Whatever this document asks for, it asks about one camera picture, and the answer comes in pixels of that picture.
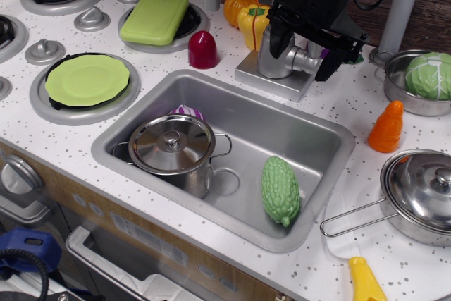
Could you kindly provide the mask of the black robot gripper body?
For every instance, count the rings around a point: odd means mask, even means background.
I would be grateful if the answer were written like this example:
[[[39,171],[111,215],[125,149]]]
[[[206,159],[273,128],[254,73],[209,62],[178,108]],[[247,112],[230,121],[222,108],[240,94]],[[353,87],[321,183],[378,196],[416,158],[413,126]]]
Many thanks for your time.
[[[347,61],[355,62],[370,38],[348,15],[348,1],[273,0],[268,19],[324,48],[346,49]]]

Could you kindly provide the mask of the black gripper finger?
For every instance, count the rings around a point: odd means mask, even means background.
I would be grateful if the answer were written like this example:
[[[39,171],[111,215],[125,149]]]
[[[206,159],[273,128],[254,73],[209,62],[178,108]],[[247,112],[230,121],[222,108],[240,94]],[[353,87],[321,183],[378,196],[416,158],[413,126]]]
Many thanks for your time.
[[[350,52],[346,49],[323,48],[320,55],[321,65],[316,72],[315,81],[325,82],[341,64],[348,60]]]
[[[292,35],[293,31],[284,24],[271,25],[269,51],[273,58],[278,59],[287,49]]]

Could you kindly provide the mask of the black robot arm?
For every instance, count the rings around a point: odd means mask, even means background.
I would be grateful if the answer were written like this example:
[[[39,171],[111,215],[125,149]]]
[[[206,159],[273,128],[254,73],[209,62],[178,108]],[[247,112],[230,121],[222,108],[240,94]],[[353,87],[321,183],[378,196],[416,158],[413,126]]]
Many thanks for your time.
[[[349,1],[355,0],[273,0],[266,30],[271,57],[317,81],[356,62],[370,37],[348,15]]]

